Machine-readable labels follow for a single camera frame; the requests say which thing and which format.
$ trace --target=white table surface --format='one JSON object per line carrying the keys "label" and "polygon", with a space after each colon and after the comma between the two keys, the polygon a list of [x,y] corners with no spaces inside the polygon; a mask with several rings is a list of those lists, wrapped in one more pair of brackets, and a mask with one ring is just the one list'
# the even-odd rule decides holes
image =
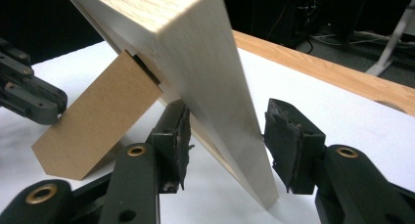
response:
{"label": "white table surface", "polygon": [[[36,76],[66,91],[70,105],[115,56],[102,42],[33,69]],[[415,191],[413,116],[246,51],[240,50],[240,56],[262,130],[268,99],[289,102],[326,133],[326,145],[356,147],[391,182]],[[162,111],[163,105],[156,102],[121,139],[122,145],[144,142]],[[30,147],[47,128],[0,108],[0,211],[25,187],[56,178],[43,172]],[[161,223],[319,223],[314,196],[286,194],[274,173],[280,198],[264,210],[197,140],[192,138],[191,144],[196,148],[190,152],[185,191],[161,195]],[[68,181],[76,189],[112,167],[104,163],[83,181]]]}

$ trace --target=black clamp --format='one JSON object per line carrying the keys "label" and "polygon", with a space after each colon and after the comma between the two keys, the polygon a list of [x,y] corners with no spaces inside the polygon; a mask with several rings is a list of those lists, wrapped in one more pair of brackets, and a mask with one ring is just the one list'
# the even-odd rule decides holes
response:
{"label": "black clamp", "polygon": [[324,145],[325,134],[294,106],[270,99],[264,141],[293,194],[315,199],[322,223],[415,223],[415,194],[393,185],[358,149]]}
{"label": "black clamp", "polygon": [[113,173],[75,191],[46,180],[21,191],[0,216],[3,223],[160,223],[159,194],[177,193],[189,163],[190,112],[169,104],[146,143],[120,150]]}
{"label": "black clamp", "polygon": [[61,89],[34,76],[30,56],[0,38],[0,106],[40,124],[53,124],[67,108]]}

